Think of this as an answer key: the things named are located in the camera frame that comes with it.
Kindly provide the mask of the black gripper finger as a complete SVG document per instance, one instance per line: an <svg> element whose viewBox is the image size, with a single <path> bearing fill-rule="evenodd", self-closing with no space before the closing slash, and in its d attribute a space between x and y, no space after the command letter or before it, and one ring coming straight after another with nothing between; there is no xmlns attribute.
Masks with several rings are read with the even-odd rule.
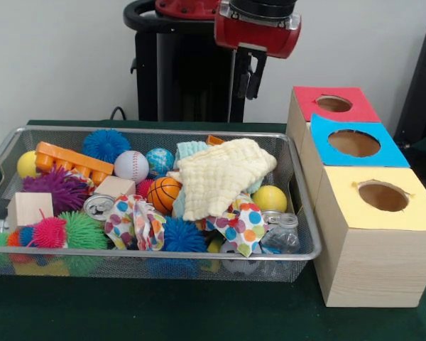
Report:
<svg viewBox="0 0 426 341"><path fill-rule="evenodd" d="M238 49L236 52L236 96L244 99L247 93L249 78L251 75L251 56L246 49Z"/></svg>
<svg viewBox="0 0 426 341"><path fill-rule="evenodd" d="M256 68L250 68L251 75L248 81L247 99L255 99L258 96L258 91L261 85L263 71L266 66L266 54L251 54L251 58L256 59Z"/></svg>

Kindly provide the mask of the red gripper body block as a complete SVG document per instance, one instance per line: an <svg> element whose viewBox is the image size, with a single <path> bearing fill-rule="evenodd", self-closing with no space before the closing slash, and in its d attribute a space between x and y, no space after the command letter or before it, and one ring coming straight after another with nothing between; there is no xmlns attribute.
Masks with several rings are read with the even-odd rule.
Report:
<svg viewBox="0 0 426 341"><path fill-rule="evenodd" d="M214 38L225 48L248 48L286 59L302 28L295 1L220 1L214 17Z"/></svg>

